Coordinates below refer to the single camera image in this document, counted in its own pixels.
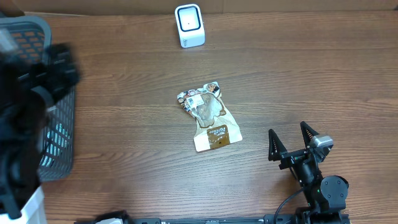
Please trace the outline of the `brown snack pouch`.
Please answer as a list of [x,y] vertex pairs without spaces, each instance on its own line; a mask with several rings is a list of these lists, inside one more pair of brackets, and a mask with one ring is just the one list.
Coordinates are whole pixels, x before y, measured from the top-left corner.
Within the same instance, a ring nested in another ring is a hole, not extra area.
[[206,83],[201,88],[177,95],[182,109],[197,124],[193,138],[196,152],[217,149],[243,140],[240,127],[225,107],[218,82]]

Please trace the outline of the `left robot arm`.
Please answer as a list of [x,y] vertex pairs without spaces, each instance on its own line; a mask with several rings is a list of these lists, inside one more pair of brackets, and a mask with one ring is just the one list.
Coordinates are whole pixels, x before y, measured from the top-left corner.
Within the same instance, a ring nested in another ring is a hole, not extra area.
[[40,185],[38,140],[47,110],[80,81],[67,44],[51,45],[44,53],[48,63],[1,54],[1,213],[11,220],[22,216]]

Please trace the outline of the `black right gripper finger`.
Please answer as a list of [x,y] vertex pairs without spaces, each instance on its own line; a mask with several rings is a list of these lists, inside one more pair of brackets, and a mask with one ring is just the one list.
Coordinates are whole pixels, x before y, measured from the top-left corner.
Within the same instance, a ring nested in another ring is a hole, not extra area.
[[287,153],[285,146],[280,141],[278,135],[273,129],[269,130],[269,161],[279,161]]
[[314,136],[319,135],[318,132],[316,132],[314,129],[312,129],[306,122],[302,121],[300,123],[300,128],[303,136],[303,140],[305,143],[305,146],[308,147],[310,145],[310,141]]

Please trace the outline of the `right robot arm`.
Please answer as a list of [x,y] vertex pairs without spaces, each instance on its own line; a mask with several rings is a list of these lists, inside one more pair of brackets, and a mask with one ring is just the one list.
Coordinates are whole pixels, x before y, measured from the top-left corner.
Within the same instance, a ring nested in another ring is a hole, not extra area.
[[[349,223],[349,216],[342,214],[346,208],[348,181],[338,175],[322,176],[319,164],[330,153],[334,142],[327,134],[319,134],[306,122],[300,123],[305,147],[289,152],[277,133],[270,129],[269,161],[279,161],[279,169],[288,169],[300,189],[286,198],[275,214],[265,215],[265,223]],[[281,215],[284,205],[299,194],[304,194],[306,207],[299,207],[292,215]]]

